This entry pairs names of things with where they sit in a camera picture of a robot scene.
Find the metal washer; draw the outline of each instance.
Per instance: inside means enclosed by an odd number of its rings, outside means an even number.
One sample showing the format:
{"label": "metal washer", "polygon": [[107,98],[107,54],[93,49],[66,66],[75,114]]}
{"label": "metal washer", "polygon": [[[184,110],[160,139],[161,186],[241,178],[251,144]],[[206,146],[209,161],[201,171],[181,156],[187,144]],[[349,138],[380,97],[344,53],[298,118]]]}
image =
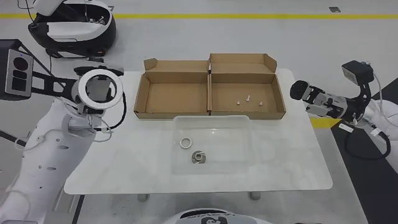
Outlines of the metal washer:
{"label": "metal washer", "polygon": [[192,162],[194,164],[204,164],[206,162],[206,154],[203,151],[195,151],[192,154]]}
{"label": "metal washer", "polygon": [[[188,142],[189,142],[189,145],[184,146],[184,145],[182,144],[184,141],[188,141]],[[189,149],[189,148],[192,146],[192,141],[191,141],[191,139],[189,139],[189,138],[183,138],[183,139],[181,139],[181,141],[180,141],[180,146],[181,146],[182,149]]]}

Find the robot end effector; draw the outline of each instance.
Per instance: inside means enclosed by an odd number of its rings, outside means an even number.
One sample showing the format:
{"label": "robot end effector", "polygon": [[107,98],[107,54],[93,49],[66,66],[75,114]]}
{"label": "robot end effector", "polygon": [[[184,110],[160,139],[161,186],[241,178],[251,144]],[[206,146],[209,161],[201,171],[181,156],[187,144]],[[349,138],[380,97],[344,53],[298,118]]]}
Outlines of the robot end effector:
{"label": "robot end effector", "polygon": [[[36,61],[48,75],[33,70]],[[118,77],[122,68],[112,68],[102,58],[79,61],[79,79],[58,78],[17,39],[0,40],[0,100],[27,100],[32,93],[61,97],[72,102],[80,114],[103,114],[123,96]],[[44,81],[43,88],[32,86],[33,78]],[[62,90],[56,90],[58,83]]]}
{"label": "robot end effector", "polygon": [[341,118],[348,123],[359,120],[371,100],[369,83],[374,80],[373,69],[370,65],[355,60],[341,67],[344,76],[360,87],[361,92],[357,97],[345,98],[332,95],[302,80],[292,85],[290,97],[308,103],[306,109],[308,113]]}

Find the table leg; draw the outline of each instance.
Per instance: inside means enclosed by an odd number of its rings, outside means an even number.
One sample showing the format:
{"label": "table leg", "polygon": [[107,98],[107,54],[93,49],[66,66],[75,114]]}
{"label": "table leg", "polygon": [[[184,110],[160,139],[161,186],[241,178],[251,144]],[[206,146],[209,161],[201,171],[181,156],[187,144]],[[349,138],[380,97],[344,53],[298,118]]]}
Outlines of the table leg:
{"label": "table leg", "polygon": [[137,199],[139,202],[146,202],[149,198],[149,194],[138,194]]}
{"label": "table leg", "polygon": [[261,199],[260,191],[249,192],[249,198],[251,200],[260,200]]}

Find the white table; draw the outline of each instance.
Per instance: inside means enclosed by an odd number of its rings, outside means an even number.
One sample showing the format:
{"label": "white table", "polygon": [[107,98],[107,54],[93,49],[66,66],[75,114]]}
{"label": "white table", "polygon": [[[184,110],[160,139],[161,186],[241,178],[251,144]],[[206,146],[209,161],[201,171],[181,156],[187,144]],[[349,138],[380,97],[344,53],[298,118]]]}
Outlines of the white table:
{"label": "white table", "polygon": [[[175,175],[170,154],[173,122],[140,120],[132,111],[141,72],[122,77],[128,112],[110,141],[94,143],[67,179],[68,194],[151,194],[187,192],[255,192],[321,190],[333,185],[312,125],[301,101],[289,96],[292,72],[278,69],[286,106],[281,120],[251,121],[258,161],[245,174]],[[120,120],[120,102],[105,114],[110,125]],[[97,139],[107,134],[97,135]]]}

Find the white ring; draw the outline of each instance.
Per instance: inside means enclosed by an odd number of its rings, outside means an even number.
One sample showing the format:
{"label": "white ring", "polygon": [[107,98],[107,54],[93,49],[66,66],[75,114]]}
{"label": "white ring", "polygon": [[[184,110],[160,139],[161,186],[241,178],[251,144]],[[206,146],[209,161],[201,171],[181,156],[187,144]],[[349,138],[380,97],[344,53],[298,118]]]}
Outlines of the white ring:
{"label": "white ring", "polygon": [[[184,140],[188,140],[188,141],[189,141],[189,145],[188,145],[188,146],[183,146],[183,145],[182,145],[182,141],[184,141]],[[191,141],[191,139],[189,139],[189,138],[183,138],[183,139],[181,139],[181,141],[180,141],[180,146],[181,146],[182,149],[189,149],[189,148],[192,146],[192,141]]]}
{"label": "white ring", "polygon": [[[115,84],[116,94],[110,102],[98,103],[98,102],[95,102],[92,99],[90,99],[90,97],[87,95],[86,85],[87,85],[88,81],[98,75],[105,75],[105,76],[109,77]],[[119,77],[117,75],[115,75],[113,72],[110,72],[109,70],[105,70],[105,69],[93,69],[93,70],[85,73],[80,78],[79,84],[78,84],[78,94],[79,94],[81,101],[84,104],[86,104],[87,106],[89,106],[90,108],[97,109],[97,110],[108,109],[108,108],[111,108],[112,106],[116,105],[122,98],[123,84],[122,84],[122,81],[119,79]]]}

